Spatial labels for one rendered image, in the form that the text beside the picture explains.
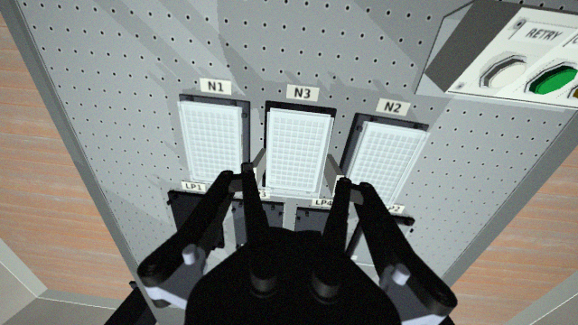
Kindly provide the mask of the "white label with black text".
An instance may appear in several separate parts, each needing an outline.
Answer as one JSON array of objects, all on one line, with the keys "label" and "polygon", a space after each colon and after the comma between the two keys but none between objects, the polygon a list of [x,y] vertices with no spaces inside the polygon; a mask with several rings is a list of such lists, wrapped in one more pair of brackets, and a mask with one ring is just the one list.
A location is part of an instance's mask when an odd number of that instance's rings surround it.
[{"label": "white label with black text", "polygon": [[331,207],[333,199],[323,199],[319,198],[319,200],[312,200],[313,206],[323,206],[323,207]]}]

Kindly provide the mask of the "white label reading n3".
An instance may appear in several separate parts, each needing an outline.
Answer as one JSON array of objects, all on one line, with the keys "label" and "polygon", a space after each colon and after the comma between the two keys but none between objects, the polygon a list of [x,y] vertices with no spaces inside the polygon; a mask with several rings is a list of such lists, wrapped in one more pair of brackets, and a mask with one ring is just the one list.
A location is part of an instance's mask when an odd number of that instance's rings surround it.
[{"label": "white label reading n3", "polygon": [[317,101],[319,88],[287,85],[286,98]]}]

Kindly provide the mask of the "white n2 label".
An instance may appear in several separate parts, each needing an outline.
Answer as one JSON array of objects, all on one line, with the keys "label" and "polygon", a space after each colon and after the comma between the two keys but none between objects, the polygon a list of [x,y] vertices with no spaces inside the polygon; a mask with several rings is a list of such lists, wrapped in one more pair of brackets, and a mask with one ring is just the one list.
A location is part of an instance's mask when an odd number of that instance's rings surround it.
[{"label": "white n2 label", "polygon": [[410,104],[411,103],[380,98],[375,111],[405,116]]}]

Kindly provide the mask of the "white label reading lp2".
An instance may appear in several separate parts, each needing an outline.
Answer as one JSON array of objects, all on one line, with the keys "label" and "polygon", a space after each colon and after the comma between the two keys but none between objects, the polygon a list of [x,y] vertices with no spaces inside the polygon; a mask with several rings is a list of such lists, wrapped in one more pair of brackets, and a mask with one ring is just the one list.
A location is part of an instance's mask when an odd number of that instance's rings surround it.
[{"label": "white label reading lp2", "polygon": [[392,208],[387,208],[389,212],[402,213],[404,205],[394,204]]}]

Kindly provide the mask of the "white label reading lp3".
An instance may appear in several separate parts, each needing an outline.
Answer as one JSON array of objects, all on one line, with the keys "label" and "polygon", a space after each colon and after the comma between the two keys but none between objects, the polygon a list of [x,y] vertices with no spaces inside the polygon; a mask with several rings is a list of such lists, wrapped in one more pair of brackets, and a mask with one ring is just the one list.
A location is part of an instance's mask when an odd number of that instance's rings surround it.
[{"label": "white label reading lp3", "polygon": [[270,199],[270,196],[266,195],[266,190],[258,190],[260,198]]}]

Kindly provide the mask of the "white label reading n1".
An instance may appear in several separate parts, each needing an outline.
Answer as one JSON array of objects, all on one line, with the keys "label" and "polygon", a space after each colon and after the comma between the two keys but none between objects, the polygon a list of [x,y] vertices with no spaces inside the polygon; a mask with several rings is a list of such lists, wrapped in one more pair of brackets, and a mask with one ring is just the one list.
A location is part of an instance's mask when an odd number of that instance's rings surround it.
[{"label": "white label reading n1", "polygon": [[200,89],[203,92],[232,95],[231,81],[200,78]]}]

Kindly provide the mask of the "white button panel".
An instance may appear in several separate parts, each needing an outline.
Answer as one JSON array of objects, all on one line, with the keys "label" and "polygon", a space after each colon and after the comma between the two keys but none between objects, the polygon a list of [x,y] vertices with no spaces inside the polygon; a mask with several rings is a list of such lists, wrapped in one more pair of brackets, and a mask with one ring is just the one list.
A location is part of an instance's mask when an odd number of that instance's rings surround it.
[{"label": "white button panel", "polygon": [[415,94],[578,110],[578,12],[470,1],[443,17]]}]

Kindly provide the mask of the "white label reading lp1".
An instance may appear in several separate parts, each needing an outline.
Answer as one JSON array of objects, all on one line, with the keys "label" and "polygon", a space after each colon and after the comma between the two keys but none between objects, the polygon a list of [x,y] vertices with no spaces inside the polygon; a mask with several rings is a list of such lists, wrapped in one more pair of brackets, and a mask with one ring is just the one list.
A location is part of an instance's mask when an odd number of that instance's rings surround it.
[{"label": "white label reading lp1", "polygon": [[182,188],[184,190],[197,190],[206,192],[205,183],[182,181]]}]

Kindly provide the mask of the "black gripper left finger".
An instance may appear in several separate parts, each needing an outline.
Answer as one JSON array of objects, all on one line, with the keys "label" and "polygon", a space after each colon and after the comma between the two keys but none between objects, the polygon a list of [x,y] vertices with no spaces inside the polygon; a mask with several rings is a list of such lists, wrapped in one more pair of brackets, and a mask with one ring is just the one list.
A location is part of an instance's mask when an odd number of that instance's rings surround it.
[{"label": "black gripper left finger", "polygon": [[280,259],[258,191],[265,169],[266,148],[262,148],[253,162],[241,163],[241,173],[221,172],[181,228],[140,263],[137,274],[156,308],[172,303],[186,308],[191,290],[208,269],[207,259],[239,191],[252,284],[262,292],[275,287]]}]

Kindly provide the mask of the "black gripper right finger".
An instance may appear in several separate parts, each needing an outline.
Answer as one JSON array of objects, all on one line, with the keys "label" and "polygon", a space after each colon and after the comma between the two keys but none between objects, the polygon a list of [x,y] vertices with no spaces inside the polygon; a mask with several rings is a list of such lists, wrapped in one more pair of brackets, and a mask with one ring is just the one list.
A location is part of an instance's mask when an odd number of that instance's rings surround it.
[{"label": "black gripper right finger", "polygon": [[[457,305],[447,284],[415,253],[373,185],[352,183],[331,154],[324,176],[333,202],[312,267],[314,290],[331,298],[343,278],[350,202],[379,277],[402,325],[438,325]],[[351,191],[351,192],[350,192]]]}]

